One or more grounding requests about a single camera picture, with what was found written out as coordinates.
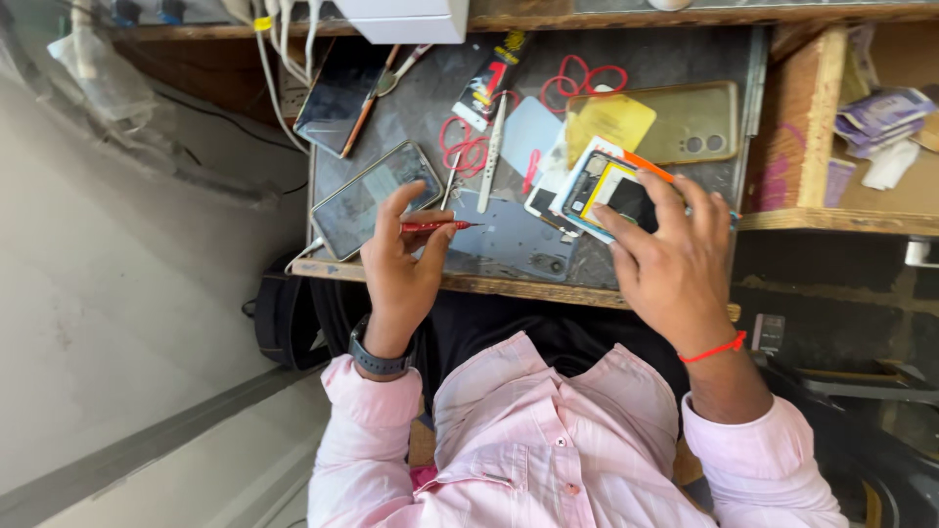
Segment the phone screen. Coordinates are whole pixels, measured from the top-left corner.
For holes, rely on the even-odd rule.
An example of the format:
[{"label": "phone screen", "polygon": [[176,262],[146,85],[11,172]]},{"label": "phone screen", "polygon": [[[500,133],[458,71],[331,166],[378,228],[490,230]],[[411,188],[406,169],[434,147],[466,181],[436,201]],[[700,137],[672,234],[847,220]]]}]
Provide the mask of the phone screen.
[{"label": "phone screen", "polygon": [[355,255],[375,233],[378,204],[401,185],[418,179],[426,187],[408,210],[427,207],[440,197],[442,188],[417,144],[407,141],[316,206],[313,220],[332,255],[339,260]]},{"label": "phone screen", "polygon": [[372,45],[365,37],[336,39],[300,110],[294,132],[342,157],[392,49],[392,45]]}]

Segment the smartphone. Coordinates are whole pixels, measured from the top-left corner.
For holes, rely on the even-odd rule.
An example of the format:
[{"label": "smartphone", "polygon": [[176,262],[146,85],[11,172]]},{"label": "smartphone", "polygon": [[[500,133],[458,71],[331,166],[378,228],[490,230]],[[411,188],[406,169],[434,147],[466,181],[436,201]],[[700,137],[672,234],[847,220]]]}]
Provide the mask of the smartphone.
[{"label": "smartphone", "polygon": [[310,211],[310,221],[332,256],[349,260],[375,233],[378,204],[398,187],[419,179],[426,187],[408,204],[408,211],[424,209],[439,200],[443,186],[421,148],[407,140],[317,204]]},{"label": "smartphone", "polygon": [[398,46],[372,45],[365,37],[333,39],[294,132],[345,158],[375,102],[378,80],[397,50]]},{"label": "smartphone", "polygon": [[571,193],[564,200],[562,212],[576,224],[588,223],[603,229],[593,214],[594,204],[605,204],[626,220],[649,233],[658,229],[655,204],[636,178],[638,169],[601,150],[591,152]]}]

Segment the metal tool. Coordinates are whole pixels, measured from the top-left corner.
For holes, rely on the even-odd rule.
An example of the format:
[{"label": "metal tool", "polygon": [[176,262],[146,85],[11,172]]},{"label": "metal tool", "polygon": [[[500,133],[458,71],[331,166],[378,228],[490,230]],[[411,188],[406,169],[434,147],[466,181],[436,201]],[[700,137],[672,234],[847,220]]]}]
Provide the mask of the metal tool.
[{"label": "metal tool", "polygon": [[440,200],[440,210],[447,209],[447,200],[450,199],[450,189],[452,189],[454,186],[454,176],[456,176],[456,167],[460,165],[460,154],[462,153],[463,152],[461,150],[458,150],[456,152],[456,159],[454,160],[454,168],[450,169],[450,177],[447,179],[447,192],[443,194],[443,199]]},{"label": "metal tool", "polygon": [[499,147],[502,143],[502,125],[505,123],[505,96],[499,101],[499,111],[496,120],[492,123],[492,135],[489,136],[489,152],[485,157],[483,170],[483,185],[479,188],[479,201],[476,202],[476,212],[484,213],[489,205],[489,193],[492,192],[492,178],[496,175],[496,162],[499,161]]},{"label": "metal tool", "polygon": [[417,62],[417,59],[421,58],[427,50],[433,44],[420,44],[418,47],[414,48],[414,51],[411,52],[411,55],[408,57],[408,60],[401,65],[401,68],[398,69],[395,73],[391,73],[388,70],[385,70],[385,74],[381,76],[381,79],[378,81],[378,97],[383,97],[388,95],[388,92],[394,90],[395,86],[398,86],[398,81],[405,76],[405,73],[408,73],[410,67],[414,66],[414,63]]},{"label": "metal tool", "polygon": [[436,231],[440,227],[445,225],[453,224],[456,225],[457,229],[466,229],[467,227],[473,227],[474,225],[485,225],[485,224],[473,224],[465,220],[454,220],[452,222],[428,222],[427,224],[411,224],[403,223],[401,224],[402,233],[424,233],[426,231]]}]

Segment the sticker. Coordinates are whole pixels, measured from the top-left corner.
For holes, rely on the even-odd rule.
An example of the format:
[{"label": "sticker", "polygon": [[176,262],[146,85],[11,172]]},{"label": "sticker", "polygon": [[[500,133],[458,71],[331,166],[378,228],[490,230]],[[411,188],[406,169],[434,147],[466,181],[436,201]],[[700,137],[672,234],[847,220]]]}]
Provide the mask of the sticker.
[{"label": "sticker", "polygon": [[270,29],[270,17],[254,19],[254,31],[267,31]]}]

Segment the hand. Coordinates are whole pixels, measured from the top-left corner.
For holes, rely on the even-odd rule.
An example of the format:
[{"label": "hand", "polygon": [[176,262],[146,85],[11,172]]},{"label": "hand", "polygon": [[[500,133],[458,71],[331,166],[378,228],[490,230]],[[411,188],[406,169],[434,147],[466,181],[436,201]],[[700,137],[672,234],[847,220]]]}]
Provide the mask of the hand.
[{"label": "hand", "polygon": [[[433,233],[402,233],[402,222],[449,222],[451,210],[420,210],[405,214],[408,203],[423,192],[424,182],[399,187],[378,206],[375,235],[362,246],[365,283],[372,298],[372,317],[362,345],[378,358],[401,357],[411,335],[427,317],[437,298],[443,261],[456,227]],[[421,259],[411,254],[425,246]]]},{"label": "hand", "polygon": [[666,181],[647,170],[637,176],[655,203],[658,231],[649,234],[607,206],[594,209],[616,239],[609,250],[623,298],[685,358],[730,343],[736,331],[727,314],[727,204],[679,175],[674,185],[694,211],[688,217]]}]

